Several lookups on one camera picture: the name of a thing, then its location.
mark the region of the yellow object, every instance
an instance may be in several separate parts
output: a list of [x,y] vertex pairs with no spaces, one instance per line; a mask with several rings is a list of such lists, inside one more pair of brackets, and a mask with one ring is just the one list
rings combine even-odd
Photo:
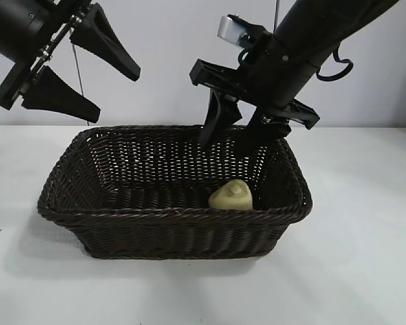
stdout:
[[252,194],[244,181],[234,179],[209,198],[209,206],[220,210],[252,210]]

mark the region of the white table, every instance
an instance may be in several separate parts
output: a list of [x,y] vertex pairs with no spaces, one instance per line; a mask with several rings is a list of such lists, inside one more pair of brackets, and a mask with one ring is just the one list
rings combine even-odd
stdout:
[[0,325],[406,325],[406,130],[295,129],[315,207],[267,257],[98,261],[37,215],[79,127],[0,127]]

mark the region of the wicker basket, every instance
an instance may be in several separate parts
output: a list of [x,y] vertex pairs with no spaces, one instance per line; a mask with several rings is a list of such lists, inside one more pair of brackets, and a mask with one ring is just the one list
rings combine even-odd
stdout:
[[[247,158],[232,153],[232,127],[212,148],[201,126],[101,127],[78,134],[38,203],[101,259],[237,259],[269,253],[311,195],[285,140]],[[243,179],[253,211],[208,208],[209,196]]]

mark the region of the white wall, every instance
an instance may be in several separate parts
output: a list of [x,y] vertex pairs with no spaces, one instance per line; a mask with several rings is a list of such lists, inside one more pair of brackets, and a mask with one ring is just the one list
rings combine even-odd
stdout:
[[[116,34],[142,67],[137,83],[82,49],[78,55],[86,96],[103,110],[100,125],[202,123],[208,90],[192,86],[197,58],[236,68],[238,49],[216,37],[220,17],[239,14],[272,27],[275,0],[99,0]],[[281,0],[284,15],[293,0]],[[310,82],[299,100],[314,107],[320,125],[406,126],[406,0],[345,41],[342,57],[355,69],[335,83]],[[0,56],[0,83],[12,63]],[[71,46],[64,41],[52,68],[78,89]],[[327,63],[322,73],[339,67]],[[244,106],[243,115],[252,111]],[[84,125],[52,112],[0,108],[0,124]]]

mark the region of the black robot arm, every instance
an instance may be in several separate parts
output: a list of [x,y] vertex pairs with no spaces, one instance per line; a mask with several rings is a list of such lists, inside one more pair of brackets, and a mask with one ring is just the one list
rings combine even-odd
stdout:
[[114,34],[99,4],[91,0],[0,0],[0,53],[14,67],[0,86],[0,106],[10,110],[19,95],[29,110],[50,110],[97,122],[100,109],[70,88],[48,66],[60,41],[110,63],[133,81],[140,67]]
[[[236,70],[198,60],[190,73],[194,85],[210,88],[200,143],[209,146],[220,132],[241,119],[240,100],[256,106],[250,123],[236,139],[240,156],[287,136],[290,121],[312,128],[319,116],[295,97],[315,74],[322,81],[348,74],[353,63],[340,59],[340,43],[397,2],[297,0],[274,33],[237,16],[223,17],[218,36],[242,51]],[[320,67],[331,54],[346,67],[335,76],[323,77]]]

